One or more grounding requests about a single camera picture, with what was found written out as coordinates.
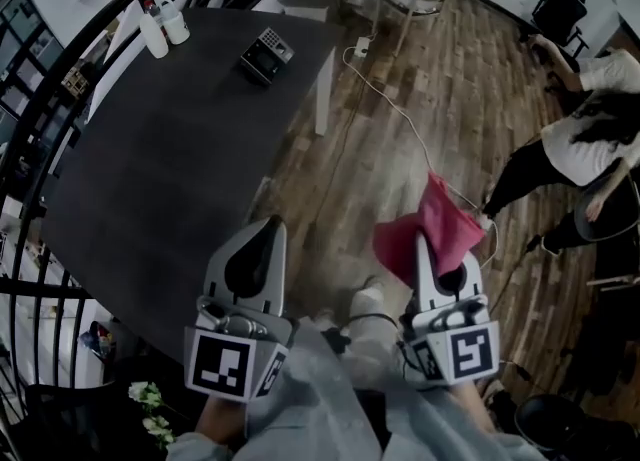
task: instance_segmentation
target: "pink cloth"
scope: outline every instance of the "pink cloth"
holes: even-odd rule
[[[418,212],[379,223],[373,232],[376,257],[408,286],[413,285],[418,228],[433,248],[438,276],[457,269],[465,253],[484,237],[484,230],[451,201],[447,183],[430,172]]]

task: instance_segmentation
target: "black pants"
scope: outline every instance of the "black pants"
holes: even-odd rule
[[[575,187],[571,180],[549,162],[542,141],[523,146],[511,155],[483,212],[489,217],[494,217],[509,203],[526,196],[540,186],[549,184]],[[578,233],[572,211],[545,235],[544,243],[552,251],[559,251],[583,246],[589,244],[589,241]]]

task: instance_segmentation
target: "power strip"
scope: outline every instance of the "power strip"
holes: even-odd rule
[[[365,38],[361,36],[358,38],[358,43],[356,43],[356,49],[353,52],[356,57],[366,57],[369,52],[369,43],[371,40],[369,38]]]

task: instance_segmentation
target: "dark gray table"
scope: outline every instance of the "dark gray table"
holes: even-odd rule
[[[129,65],[49,201],[43,239],[132,331],[182,360],[207,262],[242,226],[342,28],[284,15],[185,11],[191,38]],[[269,88],[240,55],[266,28],[295,51]]]

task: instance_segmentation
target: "table leg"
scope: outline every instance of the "table leg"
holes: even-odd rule
[[[316,134],[319,136],[324,136],[327,132],[335,53],[336,49],[331,49],[327,60],[318,72],[318,80],[316,81]]]

